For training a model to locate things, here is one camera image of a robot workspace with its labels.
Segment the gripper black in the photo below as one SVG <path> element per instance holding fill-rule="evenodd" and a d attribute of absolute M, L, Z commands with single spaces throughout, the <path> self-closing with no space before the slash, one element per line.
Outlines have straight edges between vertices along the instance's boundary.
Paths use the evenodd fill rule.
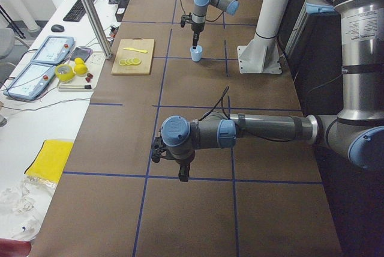
<path fill-rule="evenodd" d="M 179 164 L 178 177 L 181 182 L 188 182 L 190 177 L 190 163 L 195 158 L 194 149 L 170 148 L 171 158 Z"/>
<path fill-rule="evenodd" d="M 203 23 L 192 23 L 191 28 L 193 30 L 192 48 L 196 49 L 199 41 L 199 34 L 203 31 Z"/>

